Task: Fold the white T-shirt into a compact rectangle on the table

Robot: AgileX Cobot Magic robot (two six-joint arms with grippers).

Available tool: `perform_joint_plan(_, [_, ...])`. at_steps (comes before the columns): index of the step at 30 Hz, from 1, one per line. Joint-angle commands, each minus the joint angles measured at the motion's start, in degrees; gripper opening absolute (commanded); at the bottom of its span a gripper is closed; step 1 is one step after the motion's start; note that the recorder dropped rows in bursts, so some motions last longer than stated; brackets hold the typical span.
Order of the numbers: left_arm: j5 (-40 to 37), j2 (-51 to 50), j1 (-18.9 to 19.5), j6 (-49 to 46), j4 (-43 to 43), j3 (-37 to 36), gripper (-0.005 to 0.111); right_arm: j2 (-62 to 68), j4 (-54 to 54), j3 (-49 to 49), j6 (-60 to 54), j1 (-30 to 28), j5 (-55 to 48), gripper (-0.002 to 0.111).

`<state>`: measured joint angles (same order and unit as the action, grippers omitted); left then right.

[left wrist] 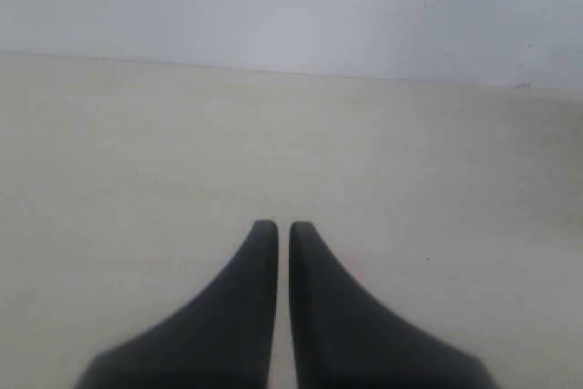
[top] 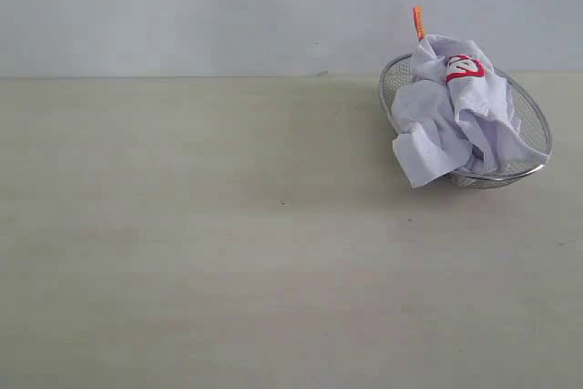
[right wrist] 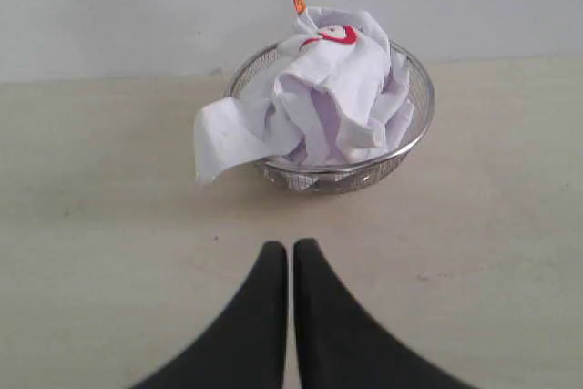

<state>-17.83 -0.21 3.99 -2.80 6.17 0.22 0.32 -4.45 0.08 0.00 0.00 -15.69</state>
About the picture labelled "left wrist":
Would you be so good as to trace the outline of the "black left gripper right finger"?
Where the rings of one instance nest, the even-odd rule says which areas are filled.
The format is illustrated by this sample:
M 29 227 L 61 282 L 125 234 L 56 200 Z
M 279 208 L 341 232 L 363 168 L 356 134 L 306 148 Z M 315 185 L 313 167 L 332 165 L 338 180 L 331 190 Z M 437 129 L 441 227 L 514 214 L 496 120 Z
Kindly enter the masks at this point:
M 497 386 L 477 358 L 376 300 L 309 221 L 290 228 L 289 298 L 301 388 Z

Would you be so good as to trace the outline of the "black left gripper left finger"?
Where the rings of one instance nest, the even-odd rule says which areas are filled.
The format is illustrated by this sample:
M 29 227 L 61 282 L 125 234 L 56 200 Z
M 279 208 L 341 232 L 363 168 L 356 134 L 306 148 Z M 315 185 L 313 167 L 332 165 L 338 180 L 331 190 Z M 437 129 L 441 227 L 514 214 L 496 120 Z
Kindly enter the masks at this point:
M 99 354 L 78 388 L 265 388 L 276 314 L 279 232 L 255 221 L 192 301 Z

